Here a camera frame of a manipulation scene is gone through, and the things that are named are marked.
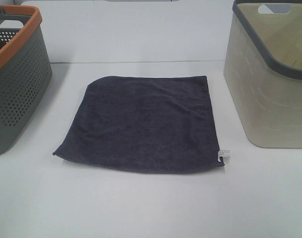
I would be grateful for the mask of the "beige basket grey rim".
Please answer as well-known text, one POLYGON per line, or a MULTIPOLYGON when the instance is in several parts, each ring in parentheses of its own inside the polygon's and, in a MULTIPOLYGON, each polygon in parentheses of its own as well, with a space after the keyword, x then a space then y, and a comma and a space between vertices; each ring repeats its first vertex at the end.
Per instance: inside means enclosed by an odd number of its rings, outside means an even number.
POLYGON ((224 77, 248 140, 302 148, 302 0, 236 0, 224 77))

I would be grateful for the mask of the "grey basket orange rim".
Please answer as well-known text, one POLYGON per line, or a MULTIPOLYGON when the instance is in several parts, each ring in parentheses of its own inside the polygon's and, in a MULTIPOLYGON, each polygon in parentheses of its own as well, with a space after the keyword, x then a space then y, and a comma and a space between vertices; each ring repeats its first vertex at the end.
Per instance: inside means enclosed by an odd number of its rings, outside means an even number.
POLYGON ((0 28, 0 154, 17 140, 41 101, 53 71, 37 7, 0 5, 0 20, 22 28, 0 28))

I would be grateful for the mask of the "dark grey towel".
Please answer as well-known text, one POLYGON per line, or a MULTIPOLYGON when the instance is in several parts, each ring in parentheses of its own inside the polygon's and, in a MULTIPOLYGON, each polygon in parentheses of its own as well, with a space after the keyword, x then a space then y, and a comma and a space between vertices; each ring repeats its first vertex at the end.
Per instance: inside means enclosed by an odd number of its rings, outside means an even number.
POLYGON ((107 76, 90 83, 54 155, 145 174, 223 167, 206 76, 107 76))

